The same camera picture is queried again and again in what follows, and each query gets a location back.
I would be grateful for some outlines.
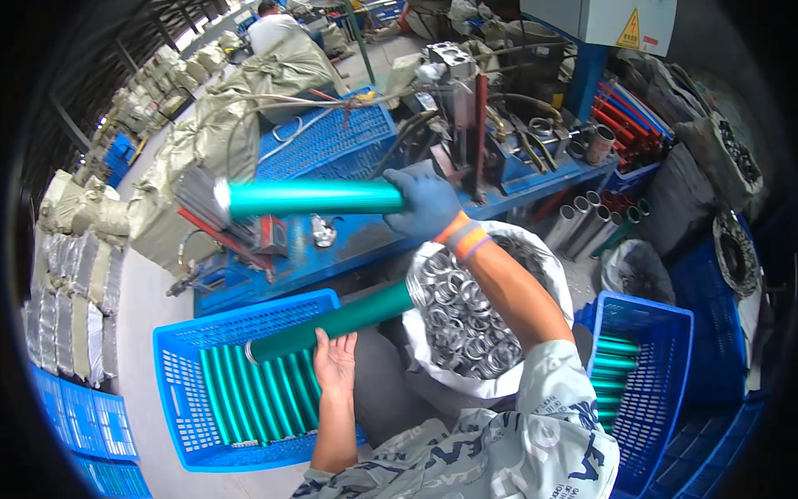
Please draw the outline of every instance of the yellow warning label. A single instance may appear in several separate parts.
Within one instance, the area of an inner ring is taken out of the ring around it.
[[[632,17],[629,18],[626,28],[623,29],[615,45],[627,49],[640,50],[640,22],[637,9],[632,12]]]

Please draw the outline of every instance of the gloved hand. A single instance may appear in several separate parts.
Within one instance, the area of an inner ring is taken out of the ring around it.
[[[452,185],[436,175],[430,160],[401,171],[388,169],[382,176],[399,189],[408,206],[407,212],[389,213],[382,219],[404,236],[433,240],[462,209]]]

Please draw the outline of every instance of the concrete floor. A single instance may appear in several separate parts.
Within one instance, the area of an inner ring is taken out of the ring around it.
[[[367,51],[373,70],[380,81],[387,78],[395,57],[417,52],[423,41],[396,37]],[[351,89],[368,85],[368,73],[358,51],[341,61],[341,73],[349,73],[345,83]],[[183,117],[190,116],[191,109]],[[132,196],[132,185],[150,167],[156,151],[166,137],[168,127],[153,135],[117,191],[122,200]],[[249,499],[251,497],[289,497],[302,483],[307,463],[286,468],[251,473],[189,473],[180,464],[169,429],[164,419],[156,383],[152,351],[152,330],[158,326],[193,319],[191,290],[177,298],[168,298],[166,290],[174,278],[164,269],[128,249],[122,267],[120,312],[117,320],[117,355],[119,378],[112,390],[124,397],[140,468],[155,498],[180,499]],[[368,448],[361,449],[366,457]]]

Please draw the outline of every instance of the orange wristband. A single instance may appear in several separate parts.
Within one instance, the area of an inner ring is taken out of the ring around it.
[[[491,240],[487,232],[478,222],[471,220],[460,211],[454,221],[434,239],[436,243],[445,244],[454,256],[464,262],[482,244]]]

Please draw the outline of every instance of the man in white shirt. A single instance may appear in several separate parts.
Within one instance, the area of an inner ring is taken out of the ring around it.
[[[280,14],[275,0],[264,0],[258,6],[260,19],[247,32],[252,42],[252,53],[260,55],[282,40],[292,30],[300,30],[299,23],[288,14]]]

